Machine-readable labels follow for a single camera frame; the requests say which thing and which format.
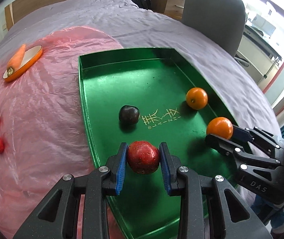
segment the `silver screw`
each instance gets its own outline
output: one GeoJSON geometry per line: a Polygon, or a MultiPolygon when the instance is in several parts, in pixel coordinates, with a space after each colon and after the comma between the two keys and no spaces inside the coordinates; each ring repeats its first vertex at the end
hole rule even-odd
{"type": "Polygon", "coordinates": [[[179,168],[179,170],[180,170],[180,172],[188,172],[189,171],[189,169],[186,166],[181,166],[179,168]]]}
{"type": "Polygon", "coordinates": [[[100,168],[99,168],[99,171],[100,172],[107,172],[109,170],[109,168],[107,167],[107,166],[101,166],[100,168]]]}
{"type": "Polygon", "coordinates": [[[246,165],[246,164],[241,164],[241,165],[240,165],[240,168],[241,168],[242,170],[246,170],[246,169],[247,169],[247,165],[246,165]]]}
{"type": "Polygon", "coordinates": [[[63,175],[63,177],[62,177],[62,179],[65,180],[65,181],[69,181],[69,180],[71,180],[71,178],[72,178],[72,175],[71,175],[71,174],[65,174],[65,175],[63,175]]]}
{"type": "Polygon", "coordinates": [[[224,181],[224,177],[221,176],[221,175],[216,175],[215,180],[217,180],[218,182],[222,182],[222,181],[224,181]]]}

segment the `green tray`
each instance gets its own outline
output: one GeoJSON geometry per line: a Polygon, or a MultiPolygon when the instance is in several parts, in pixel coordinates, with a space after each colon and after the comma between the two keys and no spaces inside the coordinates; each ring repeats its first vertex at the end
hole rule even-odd
{"type": "MultiPolygon", "coordinates": [[[[234,186],[236,166],[204,143],[207,124],[233,116],[201,74],[175,49],[132,48],[79,57],[80,98],[90,150],[96,167],[117,153],[120,143],[146,140],[156,147],[167,142],[172,155],[198,174],[226,177],[234,186]],[[203,88],[208,105],[195,111],[185,102],[187,91],[203,88]],[[135,128],[123,130],[118,114],[123,105],[139,108],[135,128]]],[[[204,214],[207,214],[203,198],[204,214]]],[[[169,197],[161,168],[139,175],[127,166],[123,190],[109,205],[127,238],[176,238],[180,197],[169,197]]]]}

